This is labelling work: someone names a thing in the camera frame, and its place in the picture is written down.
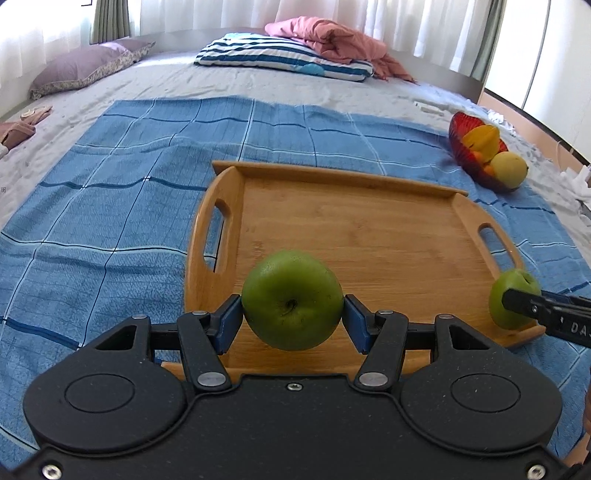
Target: white cloth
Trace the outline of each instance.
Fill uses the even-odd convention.
[[[469,74],[490,0],[128,0],[135,35],[263,28],[306,15],[330,18],[431,63]]]
[[[39,70],[58,55],[80,47],[81,26],[85,15],[92,13],[80,5],[80,0],[6,0],[2,4],[0,88],[3,82]]]
[[[578,174],[571,168],[567,168],[560,173],[563,187],[569,190],[577,200],[583,202],[587,208],[591,209],[591,188],[587,184],[589,177],[591,177],[589,167],[581,168]]]

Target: wooden tray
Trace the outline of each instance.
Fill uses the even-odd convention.
[[[535,322],[517,332],[492,322],[488,296],[500,271],[480,230],[492,228],[514,264],[523,263],[507,234],[466,192],[323,168],[227,161],[215,161],[213,168],[218,176],[199,207],[189,245],[188,312],[214,311],[228,295],[240,293],[263,257],[300,249],[325,262],[343,292],[372,311],[392,309],[424,323],[453,313],[504,346],[544,333]],[[214,206],[225,218],[215,272],[203,261]],[[342,324],[312,350],[283,352],[243,322],[222,356],[233,379],[241,373],[354,375],[363,359]],[[428,352],[409,352],[404,372],[428,362]]]

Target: tray handle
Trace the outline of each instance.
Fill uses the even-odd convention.
[[[185,271],[185,312],[215,311],[232,293],[236,273],[238,240],[242,223],[244,177],[235,167],[221,172],[211,183],[193,223]],[[203,259],[213,209],[223,215],[217,263],[212,271]]]
[[[492,256],[491,251],[486,246],[485,241],[480,236],[480,232],[484,228],[491,228],[501,240],[515,268],[524,268],[524,263],[517,251],[517,247],[493,217],[476,203],[464,197],[464,195],[456,194],[452,200],[452,206],[495,280],[501,275],[501,269]]]

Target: blue gripper pad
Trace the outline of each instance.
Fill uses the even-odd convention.
[[[236,338],[240,325],[242,325],[242,300],[237,297],[220,318],[220,328],[213,339],[213,347],[218,355],[223,355],[228,351]]]
[[[371,336],[365,324],[365,316],[361,313],[353,302],[345,297],[343,306],[343,325],[351,337],[355,348],[359,353],[367,355],[371,349]]]

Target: small green apple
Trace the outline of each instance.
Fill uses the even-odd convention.
[[[263,342],[281,350],[307,350],[335,331],[343,290],[320,261],[283,250],[250,271],[242,286],[242,307],[248,325]]]
[[[491,295],[488,298],[488,309],[492,321],[506,330],[517,330],[531,322],[531,318],[504,308],[503,294],[510,288],[532,295],[541,295],[542,291],[537,280],[530,273],[517,268],[504,271],[493,283]]]

